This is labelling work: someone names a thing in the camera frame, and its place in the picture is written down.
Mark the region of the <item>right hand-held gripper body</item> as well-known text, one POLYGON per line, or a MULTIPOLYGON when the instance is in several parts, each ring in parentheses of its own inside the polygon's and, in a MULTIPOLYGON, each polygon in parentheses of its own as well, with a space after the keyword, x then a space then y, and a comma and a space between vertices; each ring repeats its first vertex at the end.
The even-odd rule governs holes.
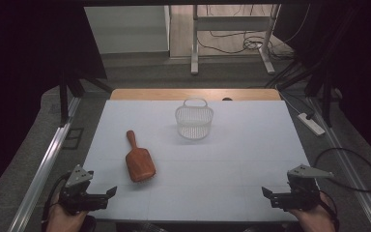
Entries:
POLYGON ((284 211, 297 209, 309 211, 321 202, 317 178, 332 178, 333 174, 304 164, 287 172, 289 192, 273 193, 270 191, 270 202, 273 208, 284 211))

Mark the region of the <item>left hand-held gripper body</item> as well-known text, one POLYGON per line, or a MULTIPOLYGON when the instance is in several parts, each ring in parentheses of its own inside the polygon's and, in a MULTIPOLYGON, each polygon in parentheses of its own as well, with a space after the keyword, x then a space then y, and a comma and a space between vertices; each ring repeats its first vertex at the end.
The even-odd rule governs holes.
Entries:
POLYGON ((69 214, 76 215, 79 212, 102 210, 107 207, 107 194, 89 194, 87 192, 93 174, 93 171, 86 171, 78 164, 61 188, 59 204, 69 214))

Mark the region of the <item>brown wooden hairbrush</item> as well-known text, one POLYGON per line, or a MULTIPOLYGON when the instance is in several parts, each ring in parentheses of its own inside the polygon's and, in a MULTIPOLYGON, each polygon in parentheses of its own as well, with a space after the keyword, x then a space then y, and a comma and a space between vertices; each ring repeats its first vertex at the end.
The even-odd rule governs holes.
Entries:
POLYGON ((131 150, 126 155, 126 164, 130 179, 134 183, 150 180, 156 175, 157 170, 149 151, 137 146, 133 130, 127 131, 127 138, 131 147, 131 150))

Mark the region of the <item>white plastic basket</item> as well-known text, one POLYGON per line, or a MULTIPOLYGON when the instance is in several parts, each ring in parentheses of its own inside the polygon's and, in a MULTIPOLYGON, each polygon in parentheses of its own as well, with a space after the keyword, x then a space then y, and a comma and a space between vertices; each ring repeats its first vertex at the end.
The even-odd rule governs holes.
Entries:
POLYGON ((203 98, 188 98, 175 111, 178 134, 189 140, 205 138, 211 130, 214 111, 203 98))

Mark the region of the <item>person's right hand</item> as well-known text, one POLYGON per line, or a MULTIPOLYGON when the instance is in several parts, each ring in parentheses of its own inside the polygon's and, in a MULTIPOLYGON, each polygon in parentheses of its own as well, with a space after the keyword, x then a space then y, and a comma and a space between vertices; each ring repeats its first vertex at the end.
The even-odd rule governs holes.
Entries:
POLYGON ((292 209, 289 213, 297 218, 304 232, 336 232, 330 214, 322 206, 309 211, 292 209))

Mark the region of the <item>person's left hand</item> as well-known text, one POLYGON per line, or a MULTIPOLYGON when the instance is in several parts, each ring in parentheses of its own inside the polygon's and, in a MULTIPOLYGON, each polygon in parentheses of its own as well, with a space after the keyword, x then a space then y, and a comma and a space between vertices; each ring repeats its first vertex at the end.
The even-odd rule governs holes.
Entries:
POLYGON ((45 232, 79 232, 87 216, 87 212, 70 215, 58 204, 58 200, 59 194, 56 194, 52 198, 53 206, 49 209, 45 232))

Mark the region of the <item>white table mat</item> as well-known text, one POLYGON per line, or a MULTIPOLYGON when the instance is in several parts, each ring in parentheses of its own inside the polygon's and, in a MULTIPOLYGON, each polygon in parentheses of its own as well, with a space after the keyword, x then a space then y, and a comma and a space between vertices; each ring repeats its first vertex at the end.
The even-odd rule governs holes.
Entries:
POLYGON ((284 101, 212 101, 208 136, 177 132, 179 101, 108 101, 84 167, 91 193, 117 188, 99 219, 150 222, 270 222, 293 216, 275 209, 262 188, 287 192, 287 172, 308 159, 284 101), (156 167, 134 183, 127 131, 156 167))

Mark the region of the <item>white power strip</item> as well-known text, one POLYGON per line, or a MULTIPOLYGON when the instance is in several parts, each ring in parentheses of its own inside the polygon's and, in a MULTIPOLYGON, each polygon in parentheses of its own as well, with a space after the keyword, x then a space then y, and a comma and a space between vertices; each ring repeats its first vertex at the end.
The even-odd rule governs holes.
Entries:
POLYGON ((325 130, 320 127, 313 119, 309 118, 307 114, 301 113, 298 115, 299 120, 304 123, 316 136, 321 136, 325 130))

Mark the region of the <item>black metal stand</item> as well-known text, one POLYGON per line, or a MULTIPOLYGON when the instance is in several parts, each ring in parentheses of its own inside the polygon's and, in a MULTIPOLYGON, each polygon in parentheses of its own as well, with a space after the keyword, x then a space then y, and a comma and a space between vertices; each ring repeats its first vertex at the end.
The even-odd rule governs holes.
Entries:
POLYGON ((328 73, 328 67, 324 62, 318 62, 311 66, 309 69, 295 75, 291 79, 279 84, 279 90, 285 90, 288 87, 294 85, 300 80, 304 80, 307 77, 310 78, 308 84, 305 87, 304 93, 307 97, 315 96, 320 89, 323 89, 322 96, 322 118, 328 127, 331 127, 330 120, 330 103, 332 100, 331 87, 332 81, 330 74, 328 73))
POLYGON ((61 110, 61 120, 60 127, 63 128, 68 119, 70 118, 69 102, 68 102, 68 91, 71 91, 74 97, 80 98, 85 93, 85 90, 80 82, 81 79, 87 80, 91 84, 101 88, 106 93, 111 94, 113 88, 102 83, 96 78, 90 76, 89 74, 74 70, 71 72, 62 72, 59 76, 59 94, 60 94, 60 110, 61 110))

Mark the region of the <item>white cabinet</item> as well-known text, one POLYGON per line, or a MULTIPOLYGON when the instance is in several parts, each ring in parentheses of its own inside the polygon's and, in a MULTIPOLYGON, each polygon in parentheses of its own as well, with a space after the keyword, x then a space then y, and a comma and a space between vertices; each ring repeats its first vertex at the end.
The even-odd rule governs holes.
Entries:
POLYGON ((101 54, 169 50, 169 16, 165 6, 86 7, 101 54))

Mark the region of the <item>aluminium floor rail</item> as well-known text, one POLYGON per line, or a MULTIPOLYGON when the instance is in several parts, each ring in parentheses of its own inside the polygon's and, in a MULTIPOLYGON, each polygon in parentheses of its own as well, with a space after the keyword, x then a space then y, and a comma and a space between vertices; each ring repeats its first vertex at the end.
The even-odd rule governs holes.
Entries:
MULTIPOLYGON (((336 159, 339 162, 342 170, 353 188, 362 189, 365 184, 362 179, 358 176, 355 166, 352 164, 351 160, 348 158, 346 152, 342 148, 342 144, 339 141, 333 128, 330 128, 325 122, 322 116, 322 108, 318 104, 317 100, 312 98, 306 99, 311 107, 315 110, 315 118, 320 123, 321 127, 326 131, 326 137, 328 139, 329 145, 333 147, 336 153, 336 159)), ((371 193, 356 191, 355 195, 360 203, 363 212, 366 214, 369 222, 371 223, 371 193)))
POLYGON ((16 214, 14 215, 13 221, 11 222, 7 232, 24 232, 37 205, 40 195, 43 192, 43 187, 58 157, 67 133, 70 130, 75 111, 78 108, 80 101, 81 98, 73 97, 71 99, 70 105, 67 107, 68 111, 66 123, 63 127, 57 128, 43 156, 43 160, 41 161, 41 164, 25 193, 16 214))

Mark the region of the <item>black floor frame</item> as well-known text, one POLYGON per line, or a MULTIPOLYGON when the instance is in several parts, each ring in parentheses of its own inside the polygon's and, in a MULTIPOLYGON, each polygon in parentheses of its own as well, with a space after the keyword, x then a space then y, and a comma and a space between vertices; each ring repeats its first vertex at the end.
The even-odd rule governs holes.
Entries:
POLYGON ((63 149, 76 150, 79 147, 83 132, 84 132, 83 128, 70 129, 63 142, 63 149))

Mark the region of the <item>white desk frame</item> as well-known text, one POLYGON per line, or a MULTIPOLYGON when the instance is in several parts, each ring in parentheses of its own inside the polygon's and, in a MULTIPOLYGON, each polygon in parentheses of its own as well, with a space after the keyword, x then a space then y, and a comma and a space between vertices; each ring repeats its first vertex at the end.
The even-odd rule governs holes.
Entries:
POLYGON ((280 5, 275 4, 271 8, 270 16, 199 16, 198 6, 192 6, 192 47, 191 47, 191 70, 192 74, 198 74, 198 41, 199 31, 257 31, 265 32, 262 45, 258 48, 263 64, 268 74, 274 74, 275 70, 271 63, 269 42, 272 29, 276 22, 280 5))

